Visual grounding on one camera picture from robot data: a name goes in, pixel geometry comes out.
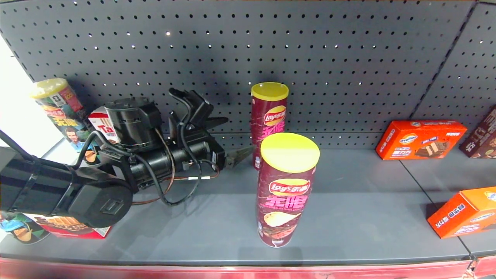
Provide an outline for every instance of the ovaltine box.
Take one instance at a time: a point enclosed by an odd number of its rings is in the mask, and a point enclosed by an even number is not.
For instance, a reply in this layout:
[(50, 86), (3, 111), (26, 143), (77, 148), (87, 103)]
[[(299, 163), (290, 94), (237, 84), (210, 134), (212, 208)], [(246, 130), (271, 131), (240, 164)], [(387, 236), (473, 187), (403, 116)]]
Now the ovaltine box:
[(465, 131), (456, 121), (393, 121), (375, 150), (383, 160), (444, 158)]
[(24, 214), (35, 221), (46, 231), (56, 237), (96, 238), (102, 239), (109, 233), (110, 227), (90, 228), (72, 217), (43, 216), (38, 214)]
[(447, 238), (495, 228), (495, 213), (496, 186), (460, 191), (427, 221)]
[(496, 159), (496, 106), (460, 145), (460, 150), (470, 158)]

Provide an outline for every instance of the lay's chip can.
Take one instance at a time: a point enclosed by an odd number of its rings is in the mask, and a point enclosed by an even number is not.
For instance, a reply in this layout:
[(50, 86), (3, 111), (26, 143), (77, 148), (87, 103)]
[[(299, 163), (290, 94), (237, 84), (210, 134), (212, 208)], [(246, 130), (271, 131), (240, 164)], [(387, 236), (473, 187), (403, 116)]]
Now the lay's chip can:
[(284, 131), (287, 86), (277, 82), (263, 82), (251, 88), (251, 143), (255, 145), (253, 166), (260, 169), (260, 143), (271, 134)]
[(313, 187), (318, 146), (292, 133), (266, 137), (260, 145), (258, 234), (270, 247), (289, 243)]

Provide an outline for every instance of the white wall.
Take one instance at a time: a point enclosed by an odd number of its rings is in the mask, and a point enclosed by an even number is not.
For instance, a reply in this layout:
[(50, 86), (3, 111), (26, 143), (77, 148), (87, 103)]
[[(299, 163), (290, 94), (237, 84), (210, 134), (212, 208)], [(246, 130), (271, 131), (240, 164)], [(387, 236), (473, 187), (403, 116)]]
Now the white wall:
[(6, 42), (0, 40), (0, 129), (28, 153), (41, 157), (62, 134), (28, 97), (32, 84)]

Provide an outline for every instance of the robotic arm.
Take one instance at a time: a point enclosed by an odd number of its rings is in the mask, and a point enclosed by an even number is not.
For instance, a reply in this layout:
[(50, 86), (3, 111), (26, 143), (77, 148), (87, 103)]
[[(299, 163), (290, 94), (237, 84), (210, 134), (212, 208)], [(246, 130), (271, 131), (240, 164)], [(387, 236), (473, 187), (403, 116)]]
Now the robotic arm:
[[(80, 167), (84, 153), (69, 166), (29, 155), (6, 134), (0, 138), (10, 147), (0, 147), (0, 210), (43, 215), (72, 216), (90, 227), (107, 227), (119, 221), (132, 204), (132, 195), (155, 185), (160, 199), (175, 206), (191, 197), (201, 179), (201, 163), (217, 171), (234, 167), (252, 147), (229, 156), (207, 129), (227, 118), (209, 118), (213, 106), (194, 91), (171, 88), (170, 95), (184, 104), (170, 113), (170, 136), (162, 136), (162, 118), (147, 98), (127, 98), (106, 104), (118, 144), (94, 131), (82, 150), (98, 138), (102, 166)], [(177, 202), (166, 199), (160, 180), (196, 165), (200, 175), (189, 195)], [(124, 176), (115, 176), (112, 166)]]

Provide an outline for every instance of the perforated metal panel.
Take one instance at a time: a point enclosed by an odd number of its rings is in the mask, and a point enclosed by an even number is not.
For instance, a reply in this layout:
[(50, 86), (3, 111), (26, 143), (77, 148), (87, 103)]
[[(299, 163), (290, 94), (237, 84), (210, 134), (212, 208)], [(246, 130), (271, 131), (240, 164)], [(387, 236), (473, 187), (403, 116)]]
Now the perforated metal panel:
[[(168, 113), (174, 86), (230, 118), (214, 132), (248, 133), (251, 86), (279, 81), (291, 91), (289, 131), (357, 133), (348, 145), (373, 147), (365, 133), (409, 117), (470, 5), (22, 1), (0, 5), (0, 28), (33, 80), (67, 78), (90, 107), (148, 96)], [(335, 139), (321, 143), (344, 146)]]
[(476, 6), (414, 118), (455, 119), (469, 131), (482, 120), (496, 101), (495, 21), (495, 5)]
[[(324, 149), (371, 149), (379, 142), (381, 133), (303, 133)], [(214, 134), (225, 148), (242, 148), (251, 144), (249, 134)]]

